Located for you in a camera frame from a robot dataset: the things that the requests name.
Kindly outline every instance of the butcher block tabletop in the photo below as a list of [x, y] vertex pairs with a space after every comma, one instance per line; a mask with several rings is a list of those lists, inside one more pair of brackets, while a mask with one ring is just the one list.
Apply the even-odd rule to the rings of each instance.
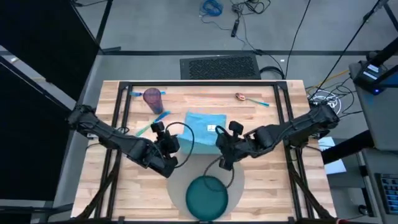
[[[118, 93], [119, 82], [104, 81], [99, 96], [96, 115], [107, 124], [111, 124]], [[290, 101], [294, 117], [309, 111], [303, 81], [287, 80]], [[244, 126], [244, 133], [259, 126], [279, 124], [275, 105], [274, 89], [271, 86], [133, 86], [134, 92], [144, 92], [148, 88], [164, 91], [162, 95], [165, 110], [171, 111], [162, 121], [165, 125], [173, 121], [184, 122], [187, 111], [205, 114], [225, 114], [226, 127], [230, 121], [238, 121]], [[269, 107], [251, 101], [239, 101], [234, 94], [240, 92], [246, 97], [270, 104]], [[287, 119], [283, 92], [280, 91], [284, 118]], [[120, 127], [126, 91], [122, 97], [121, 110], [117, 127]], [[127, 127], [128, 134], [134, 135], [140, 129], [156, 119], [148, 105], [139, 97], [132, 97]], [[169, 128], [171, 134], [182, 134], [183, 126], [174, 125]], [[141, 137], [155, 141], [156, 135], [149, 129]], [[311, 139], [310, 145], [318, 147], [316, 140]], [[89, 147], [81, 172], [78, 190], [72, 210], [72, 217], [79, 215], [90, 203], [99, 189], [106, 149], [101, 145]], [[317, 200], [336, 216], [331, 198], [328, 179], [319, 151], [304, 148], [303, 163], [307, 174], [308, 186]], [[295, 217], [289, 175], [282, 143], [261, 157], [247, 157], [240, 161], [244, 170], [244, 192], [237, 206], [229, 214], [223, 215], [220, 221], [287, 221], [287, 217]], [[307, 216], [302, 192], [297, 186], [302, 214]], [[102, 217], [106, 215], [109, 189], [104, 196]], [[125, 220], [147, 221], [187, 221], [191, 220], [176, 208], [167, 191], [167, 179], [150, 169], [144, 169], [126, 157], [122, 157], [118, 176], [116, 197], [113, 208], [113, 220], [124, 216]]]

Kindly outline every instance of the blue towel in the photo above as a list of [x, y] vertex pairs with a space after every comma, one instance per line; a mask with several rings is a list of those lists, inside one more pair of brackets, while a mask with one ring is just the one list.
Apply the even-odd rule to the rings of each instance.
[[[220, 154], [220, 150], [215, 146], [217, 125], [225, 128], [225, 114], [199, 114], [187, 112], [185, 124], [189, 125], [195, 134], [195, 147], [192, 154]], [[189, 153], [192, 143], [192, 134], [188, 128], [178, 135], [181, 150], [183, 153]]]

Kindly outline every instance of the purple cup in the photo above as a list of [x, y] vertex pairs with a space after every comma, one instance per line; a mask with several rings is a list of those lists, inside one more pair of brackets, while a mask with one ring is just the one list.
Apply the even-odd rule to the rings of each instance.
[[158, 89], [149, 88], [145, 90], [142, 97], [154, 114], [161, 114], [163, 112], [162, 94]]

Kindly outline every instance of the spoon handle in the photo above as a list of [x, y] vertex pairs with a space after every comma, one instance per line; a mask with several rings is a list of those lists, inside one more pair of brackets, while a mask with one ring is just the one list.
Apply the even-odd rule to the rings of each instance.
[[258, 103], [258, 104], [260, 104], [260, 105], [262, 105], [262, 106], [266, 106], [266, 107], [269, 106], [268, 103], [263, 103], [263, 102], [260, 102], [260, 101], [257, 101], [257, 100], [253, 100], [253, 99], [250, 99], [250, 98], [246, 98], [246, 99], [247, 99], [247, 100], [250, 100], [251, 102]]

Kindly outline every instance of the gray floor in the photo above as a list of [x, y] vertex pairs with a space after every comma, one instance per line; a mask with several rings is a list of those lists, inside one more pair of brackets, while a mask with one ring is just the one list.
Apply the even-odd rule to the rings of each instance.
[[[89, 4], [96, 0], [79, 0]], [[264, 50], [290, 50], [297, 26], [308, 0], [273, 0], [269, 9], [261, 15], [245, 16], [247, 38], [255, 48]], [[121, 46], [123, 50], [240, 50], [243, 43], [230, 38], [229, 31], [219, 30], [214, 24], [203, 24], [199, 18], [201, 1], [188, 0], [114, 0], [108, 23], [101, 42], [102, 48]], [[221, 27], [230, 28], [235, 15], [229, 10], [228, 0], [220, 17], [205, 17], [205, 21], [216, 21]], [[307, 16], [298, 33], [295, 50], [343, 50], [362, 17], [376, 0], [316, 0], [308, 8]], [[106, 3], [78, 8], [83, 20], [95, 36]], [[391, 0], [390, 6], [398, 15], [398, 1]], [[244, 27], [239, 26], [238, 36], [245, 39]], [[379, 50], [397, 37], [384, 10], [378, 11], [353, 42], [350, 50]], [[91, 72], [84, 103], [95, 106], [103, 80], [178, 80], [180, 79], [181, 58], [198, 56], [98, 56]], [[285, 69], [287, 55], [275, 56]], [[335, 56], [293, 56], [290, 58], [288, 79], [303, 80], [305, 86], [316, 85], [324, 79], [338, 57]], [[333, 74], [348, 69], [348, 65], [364, 57], [346, 56], [334, 69]], [[268, 56], [257, 56], [259, 67], [275, 65]], [[398, 57], [390, 63], [397, 64]], [[25, 68], [23, 62], [15, 65]], [[341, 82], [348, 74], [333, 79], [326, 85]], [[272, 73], [262, 74], [262, 79], [276, 79]], [[346, 86], [353, 90], [352, 81]], [[68, 98], [56, 94], [66, 103]], [[350, 111], [361, 110], [356, 95]], [[342, 99], [343, 108], [351, 103], [351, 96]], [[354, 114], [341, 120], [330, 133], [334, 138], [350, 138], [367, 129], [362, 114]], [[86, 140], [77, 136], [72, 142], [65, 160], [64, 172], [60, 180], [56, 204], [73, 202], [76, 183]], [[356, 204], [362, 203], [352, 189], [332, 189], [338, 216], [350, 218], [359, 215]], [[55, 219], [63, 219], [63, 214]]]

